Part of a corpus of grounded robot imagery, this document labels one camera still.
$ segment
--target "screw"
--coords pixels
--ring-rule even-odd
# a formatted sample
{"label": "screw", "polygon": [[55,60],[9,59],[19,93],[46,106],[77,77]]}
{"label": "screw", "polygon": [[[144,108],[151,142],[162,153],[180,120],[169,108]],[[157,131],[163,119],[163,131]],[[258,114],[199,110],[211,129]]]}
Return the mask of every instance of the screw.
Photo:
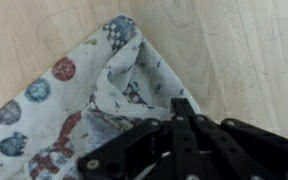
{"label": "screw", "polygon": [[176,120],[178,120],[178,121],[183,121],[184,118],[183,118],[182,116],[177,116],[177,117],[176,117]]}
{"label": "screw", "polygon": [[152,126],[158,126],[158,122],[152,121],[152,122],[151,122],[151,125],[152,125]]}
{"label": "screw", "polygon": [[251,180],[264,180],[261,176],[253,175]]}
{"label": "screw", "polygon": [[93,170],[93,169],[98,168],[99,165],[100,165],[100,162],[97,159],[92,159],[87,162],[86,167],[89,170]]}
{"label": "screw", "polygon": [[227,121],[227,124],[230,126],[235,126],[235,122],[233,122],[233,121]]}
{"label": "screw", "polygon": [[200,178],[195,175],[188,175],[185,180],[200,180]]}
{"label": "screw", "polygon": [[204,121],[204,117],[203,116],[197,116],[197,120]]}

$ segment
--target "patterned cloth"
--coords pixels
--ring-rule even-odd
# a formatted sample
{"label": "patterned cloth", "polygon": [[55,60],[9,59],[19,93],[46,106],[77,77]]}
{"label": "patterned cloth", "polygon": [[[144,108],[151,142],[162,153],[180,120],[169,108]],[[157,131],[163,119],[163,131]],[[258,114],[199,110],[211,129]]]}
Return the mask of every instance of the patterned cloth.
{"label": "patterned cloth", "polygon": [[118,16],[0,109],[0,179],[77,179],[80,157],[170,100],[198,105],[134,21]]}

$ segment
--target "light wood surface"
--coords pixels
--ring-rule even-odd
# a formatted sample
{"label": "light wood surface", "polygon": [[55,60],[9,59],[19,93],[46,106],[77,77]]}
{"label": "light wood surface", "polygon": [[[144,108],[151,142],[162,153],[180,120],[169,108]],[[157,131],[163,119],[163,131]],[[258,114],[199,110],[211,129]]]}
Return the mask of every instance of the light wood surface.
{"label": "light wood surface", "polygon": [[288,137],[288,1],[0,1],[0,107],[109,19],[131,16],[215,121]]}

